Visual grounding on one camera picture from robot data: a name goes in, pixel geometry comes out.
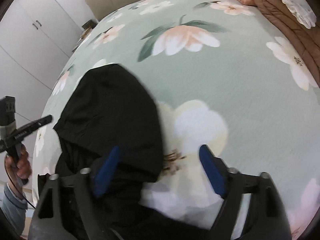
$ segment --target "human hand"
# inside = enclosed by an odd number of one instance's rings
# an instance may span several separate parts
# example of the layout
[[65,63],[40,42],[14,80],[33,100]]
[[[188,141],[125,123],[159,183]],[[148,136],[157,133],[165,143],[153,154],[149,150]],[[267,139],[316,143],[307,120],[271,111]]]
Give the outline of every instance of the human hand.
[[13,186],[12,182],[9,182],[9,187],[13,191],[13,193],[20,199],[22,199],[22,187],[18,184],[16,174],[21,178],[21,179],[28,179],[31,174],[32,174],[32,168],[30,165],[30,162],[28,160],[29,154],[26,151],[26,147],[21,144],[21,157],[20,160],[17,163],[17,168],[12,167],[11,165],[14,163],[12,157],[8,156],[5,159],[5,168],[16,186],[16,188]]

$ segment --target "white lace fabric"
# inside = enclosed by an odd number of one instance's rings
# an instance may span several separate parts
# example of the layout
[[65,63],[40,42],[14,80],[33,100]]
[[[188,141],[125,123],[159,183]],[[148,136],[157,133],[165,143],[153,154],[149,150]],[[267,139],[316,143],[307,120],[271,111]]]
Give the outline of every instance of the white lace fabric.
[[306,28],[316,26],[316,15],[306,0],[282,0],[289,11],[297,18],[298,22]]

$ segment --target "black garment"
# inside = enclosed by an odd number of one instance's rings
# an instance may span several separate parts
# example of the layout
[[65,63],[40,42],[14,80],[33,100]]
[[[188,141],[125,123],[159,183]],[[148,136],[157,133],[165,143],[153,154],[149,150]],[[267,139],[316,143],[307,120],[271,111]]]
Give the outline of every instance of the black garment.
[[[116,145],[122,149],[108,192],[94,203],[101,228],[110,227],[125,240],[203,239],[206,230],[139,205],[143,183],[155,182],[163,168],[163,144],[152,98],[124,68],[113,64],[89,70],[54,129],[62,149],[56,166],[60,176],[90,167]],[[62,205],[73,202],[66,198]],[[71,209],[61,209],[63,217],[72,214],[74,220],[66,227],[86,239],[76,206]]]

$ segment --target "bed sheet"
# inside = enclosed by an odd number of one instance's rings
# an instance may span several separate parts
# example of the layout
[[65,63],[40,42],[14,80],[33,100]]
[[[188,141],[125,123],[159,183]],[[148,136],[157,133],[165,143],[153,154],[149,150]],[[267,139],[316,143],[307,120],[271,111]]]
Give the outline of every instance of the bed sheet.
[[[61,153],[52,129],[92,68],[119,63],[156,101],[165,155],[174,154],[141,203],[210,228],[222,203],[198,159],[201,144],[242,173],[271,174],[293,239],[319,208],[320,91],[284,35],[236,0],[143,0],[105,17],[64,67],[38,131],[37,175],[54,173]],[[233,237],[241,233],[245,195]]]

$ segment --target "sleeve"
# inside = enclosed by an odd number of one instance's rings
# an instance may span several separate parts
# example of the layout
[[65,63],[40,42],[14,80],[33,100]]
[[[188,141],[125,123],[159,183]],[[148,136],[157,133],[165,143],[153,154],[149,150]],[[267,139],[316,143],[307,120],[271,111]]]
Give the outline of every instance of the sleeve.
[[4,187],[4,198],[1,209],[15,232],[20,236],[25,226],[28,203],[25,199],[21,200],[17,198],[8,184]]

